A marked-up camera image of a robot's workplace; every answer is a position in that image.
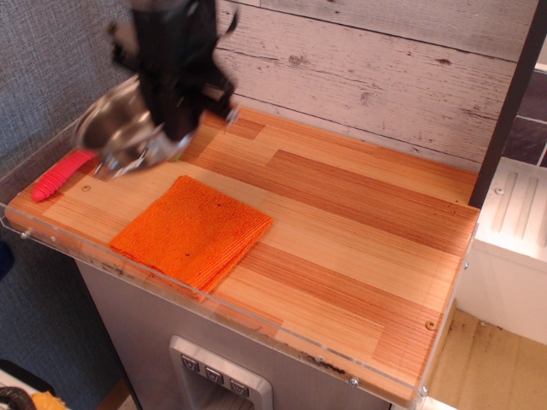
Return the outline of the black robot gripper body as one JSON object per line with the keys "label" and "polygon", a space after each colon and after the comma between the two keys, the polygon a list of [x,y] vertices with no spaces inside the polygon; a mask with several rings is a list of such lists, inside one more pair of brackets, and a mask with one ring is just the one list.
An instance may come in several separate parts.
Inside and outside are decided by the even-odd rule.
{"label": "black robot gripper body", "polygon": [[158,78],[166,91],[201,91],[205,110],[231,121],[234,83],[216,65],[222,36],[215,8],[131,8],[130,21],[110,24],[113,61]]}

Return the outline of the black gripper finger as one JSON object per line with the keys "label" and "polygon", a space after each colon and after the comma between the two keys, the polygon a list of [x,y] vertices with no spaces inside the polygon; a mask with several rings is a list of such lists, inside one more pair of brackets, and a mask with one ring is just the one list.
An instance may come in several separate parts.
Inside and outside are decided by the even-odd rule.
{"label": "black gripper finger", "polygon": [[168,118],[168,95],[164,84],[158,78],[148,74],[140,74],[138,79],[145,105],[150,111],[152,120],[156,126],[164,124]]}
{"label": "black gripper finger", "polygon": [[164,97],[164,132],[171,141],[179,142],[199,127],[207,97],[201,91],[184,95],[166,91]]}

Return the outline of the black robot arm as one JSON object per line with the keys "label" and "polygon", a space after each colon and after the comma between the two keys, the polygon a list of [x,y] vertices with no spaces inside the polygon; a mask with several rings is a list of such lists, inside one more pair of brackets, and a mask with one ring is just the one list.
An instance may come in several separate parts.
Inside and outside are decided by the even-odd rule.
{"label": "black robot arm", "polygon": [[213,1],[131,1],[132,20],[114,23],[113,60],[138,75],[155,125],[178,142],[195,132],[204,111],[224,120],[234,83],[216,65]]}

